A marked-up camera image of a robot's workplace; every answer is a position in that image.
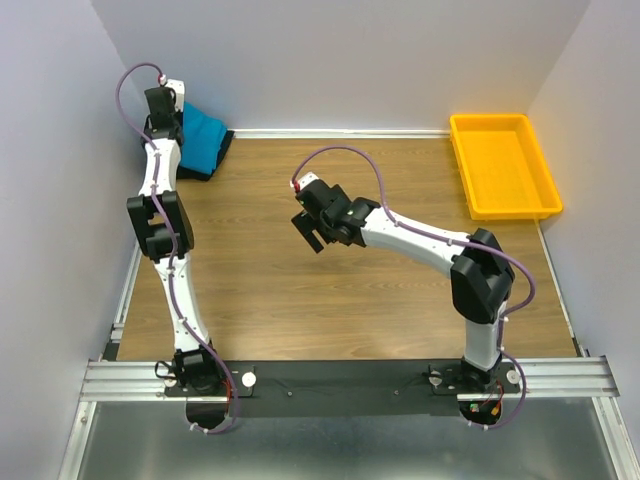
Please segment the yellow plastic bin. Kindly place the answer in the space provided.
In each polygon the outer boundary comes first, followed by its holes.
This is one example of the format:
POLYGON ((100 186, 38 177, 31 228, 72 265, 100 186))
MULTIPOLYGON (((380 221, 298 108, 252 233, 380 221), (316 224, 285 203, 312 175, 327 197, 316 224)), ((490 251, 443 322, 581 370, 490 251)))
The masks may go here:
POLYGON ((562 200, 526 115, 454 114, 449 124, 472 219, 539 221, 562 212, 562 200))

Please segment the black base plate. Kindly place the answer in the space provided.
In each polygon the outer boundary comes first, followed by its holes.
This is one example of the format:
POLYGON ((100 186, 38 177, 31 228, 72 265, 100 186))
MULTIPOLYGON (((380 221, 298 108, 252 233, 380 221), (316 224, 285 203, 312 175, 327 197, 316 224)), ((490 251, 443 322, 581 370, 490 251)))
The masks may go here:
POLYGON ((243 418, 426 414, 495 424, 503 394, 520 390, 510 362, 490 373, 458 359, 238 361, 228 368, 243 418))

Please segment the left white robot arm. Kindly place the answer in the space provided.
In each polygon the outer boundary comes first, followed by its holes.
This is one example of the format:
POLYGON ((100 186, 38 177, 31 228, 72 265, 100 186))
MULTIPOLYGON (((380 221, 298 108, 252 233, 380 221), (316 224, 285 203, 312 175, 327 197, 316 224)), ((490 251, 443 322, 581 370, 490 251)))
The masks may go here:
POLYGON ((173 359, 160 378, 185 393, 208 396, 222 388, 225 375, 200 318, 191 278, 194 233, 176 188, 185 142, 184 97, 185 86, 179 80, 163 80, 145 91, 146 169, 139 193, 127 200, 127 211, 141 253, 153 263, 161 281, 172 321, 173 359))

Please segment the folded black t shirt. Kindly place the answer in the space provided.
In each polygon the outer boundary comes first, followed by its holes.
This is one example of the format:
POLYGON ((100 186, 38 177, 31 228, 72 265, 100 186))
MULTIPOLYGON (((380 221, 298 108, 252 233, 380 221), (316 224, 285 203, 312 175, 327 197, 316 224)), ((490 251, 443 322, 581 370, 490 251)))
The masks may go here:
POLYGON ((209 181, 223 163, 234 137, 235 131, 229 129, 223 135, 213 131, 192 132, 186 137, 177 178, 209 181))

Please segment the aluminium frame rail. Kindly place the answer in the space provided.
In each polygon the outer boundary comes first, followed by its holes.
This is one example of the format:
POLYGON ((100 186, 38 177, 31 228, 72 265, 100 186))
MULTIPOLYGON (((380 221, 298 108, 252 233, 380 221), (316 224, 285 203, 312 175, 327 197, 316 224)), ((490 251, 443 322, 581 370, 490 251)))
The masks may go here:
MULTIPOLYGON (((526 358, 519 361, 533 398, 617 397, 619 390, 604 357, 526 358)), ((98 361, 87 365, 82 402, 169 401, 152 362, 98 361)))

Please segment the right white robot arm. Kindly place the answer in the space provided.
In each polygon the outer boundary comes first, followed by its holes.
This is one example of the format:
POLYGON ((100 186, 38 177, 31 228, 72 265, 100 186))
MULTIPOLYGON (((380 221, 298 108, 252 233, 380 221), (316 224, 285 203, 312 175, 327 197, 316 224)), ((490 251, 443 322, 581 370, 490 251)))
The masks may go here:
POLYGON ((302 211, 292 223, 315 252, 331 243, 389 250, 430 266, 449 279, 454 309, 465 320, 465 348, 457 380, 480 392, 493 384, 501 361, 500 320, 515 278, 495 236, 449 232, 404 217, 391 220, 382 205, 350 199, 339 185, 309 173, 293 183, 302 211))

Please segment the blue t shirt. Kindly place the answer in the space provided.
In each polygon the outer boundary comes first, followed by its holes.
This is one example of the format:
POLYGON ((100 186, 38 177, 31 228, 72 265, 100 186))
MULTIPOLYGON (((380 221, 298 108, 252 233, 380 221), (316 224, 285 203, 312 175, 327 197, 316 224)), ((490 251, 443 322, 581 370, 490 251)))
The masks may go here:
POLYGON ((227 132, 222 121, 186 102, 183 114, 184 143, 179 166, 201 176, 211 176, 217 168, 227 132))

